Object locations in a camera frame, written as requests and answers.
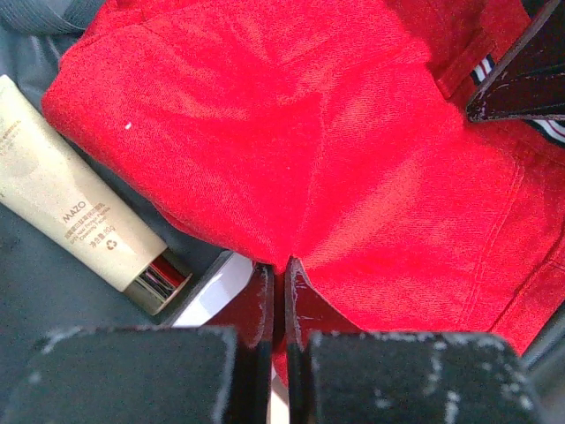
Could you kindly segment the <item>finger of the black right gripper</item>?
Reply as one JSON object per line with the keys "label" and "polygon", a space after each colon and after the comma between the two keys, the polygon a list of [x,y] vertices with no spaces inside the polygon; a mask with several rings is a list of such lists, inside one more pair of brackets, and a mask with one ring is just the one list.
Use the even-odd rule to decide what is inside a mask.
{"label": "finger of the black right gripper", "polygon": [[471,122],[564,119],[564,2],[549,1],[479,85]]}

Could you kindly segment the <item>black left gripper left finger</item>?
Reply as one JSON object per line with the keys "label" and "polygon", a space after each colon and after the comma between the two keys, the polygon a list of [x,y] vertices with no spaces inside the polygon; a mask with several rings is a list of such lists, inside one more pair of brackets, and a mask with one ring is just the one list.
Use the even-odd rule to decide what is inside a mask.
{"label": "black left gripper left finger", "polygon": [[68,329],[43,338],[4,423],[263,423],[271,385],[274,276],[198,328]]}

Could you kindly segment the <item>red garment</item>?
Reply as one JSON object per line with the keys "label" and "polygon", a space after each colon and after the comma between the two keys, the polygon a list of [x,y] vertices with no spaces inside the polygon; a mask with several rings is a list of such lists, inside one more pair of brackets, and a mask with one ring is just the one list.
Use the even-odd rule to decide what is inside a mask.
{"label": "red garment", "polygon": [[471,123],[519,1],[108,1],[42,100],[179,230],[362,329],[525,352],[564,300],[563,123]]}

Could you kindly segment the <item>tan cardboard piece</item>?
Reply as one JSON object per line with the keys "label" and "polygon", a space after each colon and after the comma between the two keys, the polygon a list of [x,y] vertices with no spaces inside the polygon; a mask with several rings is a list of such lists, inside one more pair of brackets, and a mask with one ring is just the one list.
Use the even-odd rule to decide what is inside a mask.
{"label": "tan cardboard piece", "polygon": [[192,276],[6,75],[1,202],[148,314],[163,311]]}

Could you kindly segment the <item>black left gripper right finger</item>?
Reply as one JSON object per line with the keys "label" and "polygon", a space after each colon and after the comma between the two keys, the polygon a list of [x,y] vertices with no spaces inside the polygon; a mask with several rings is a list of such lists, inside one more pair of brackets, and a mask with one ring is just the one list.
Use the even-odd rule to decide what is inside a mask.
{"label": "black left gripper right finger", "polygon": [[367,332],[311,286],[298,259],[284,277],[293,423],[541,423],[509,344],[489,333]]}

